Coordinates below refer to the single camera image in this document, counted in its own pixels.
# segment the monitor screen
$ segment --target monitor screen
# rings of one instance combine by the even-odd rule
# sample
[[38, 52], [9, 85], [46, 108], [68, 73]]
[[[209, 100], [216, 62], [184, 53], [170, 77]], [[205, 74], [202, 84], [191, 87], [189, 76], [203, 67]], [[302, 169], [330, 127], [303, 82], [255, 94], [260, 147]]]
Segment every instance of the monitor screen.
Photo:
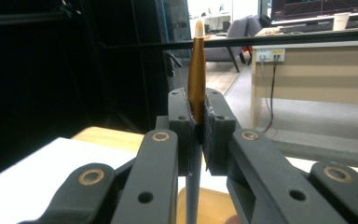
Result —
[[341, 12], [358, 17], [358, 0], [272, 0], [271, 25], [332, 20]]

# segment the office chair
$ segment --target office chair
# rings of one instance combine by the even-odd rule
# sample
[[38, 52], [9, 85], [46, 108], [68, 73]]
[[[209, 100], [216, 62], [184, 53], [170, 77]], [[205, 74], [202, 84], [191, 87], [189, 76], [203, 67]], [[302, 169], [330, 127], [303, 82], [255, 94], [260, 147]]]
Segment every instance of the office chair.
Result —
[[[251, 15], [247, 17], [248, 25], [246, 30], [246, 36], [255, 36], [263, 29], [263, 26], [258, 15]], [[246, 46], [251, 56], [248, 62], [248, 65], [252, 62], [252, 46]]]
[[[245, 37], [247, 26], [247, 19], [243, 18], [232, 22], [227, 31], [227, 38]], [[205, 61], [206, 62], [234, 62], [237, 72], [240, 72], [240, 68], [235, 61], [235, 58], [240, 55], [241, 62], [246, 63], [242, 55], [243, 47], [221, 47], [221, 48], [206, 48]]]

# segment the gold ferrule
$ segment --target gold ferrule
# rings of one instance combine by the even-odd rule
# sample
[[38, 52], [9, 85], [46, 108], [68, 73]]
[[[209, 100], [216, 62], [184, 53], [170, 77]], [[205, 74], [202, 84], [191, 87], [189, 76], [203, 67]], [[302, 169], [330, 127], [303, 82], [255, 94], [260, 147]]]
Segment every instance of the gold ferrule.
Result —
[[203, 37], [194, 37], [188, 70], [187, 100], [197, 124], [203, 123], [205, 101], [205, 55]]

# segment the power outlet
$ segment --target power outlet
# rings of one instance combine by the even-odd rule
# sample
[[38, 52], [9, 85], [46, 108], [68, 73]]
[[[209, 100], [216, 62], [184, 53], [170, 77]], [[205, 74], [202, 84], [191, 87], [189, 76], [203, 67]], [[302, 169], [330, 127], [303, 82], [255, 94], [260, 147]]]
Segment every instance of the power outlet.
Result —
[[285, 49], [257, 49], [255, 52], [255, 60], [260, 63], [264, 58], [265, 63], [274, 62], [275, 57], [278, 58], [278, 62], [284, 62]]
[[264, 62], [271, 62], [271, 49], [257, 49], [255, 52], [255, 60], [260, 63], [264, 59]]
[[278, 62], [284, 62], [284, 52], [284, 49], [273, 49], [271, 51], [272, 61], [274, 60], [274, 57], [279, 57]]

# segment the white bristles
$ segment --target white bristles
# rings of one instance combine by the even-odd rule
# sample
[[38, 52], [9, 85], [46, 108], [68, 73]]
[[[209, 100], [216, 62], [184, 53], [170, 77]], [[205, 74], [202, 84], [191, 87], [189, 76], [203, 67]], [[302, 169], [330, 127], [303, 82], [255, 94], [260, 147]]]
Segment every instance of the white bristles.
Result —
[[202, 21], [197, 21], [196, 32], [194, 37], [203, 37], [204, 36], [204, 27]]

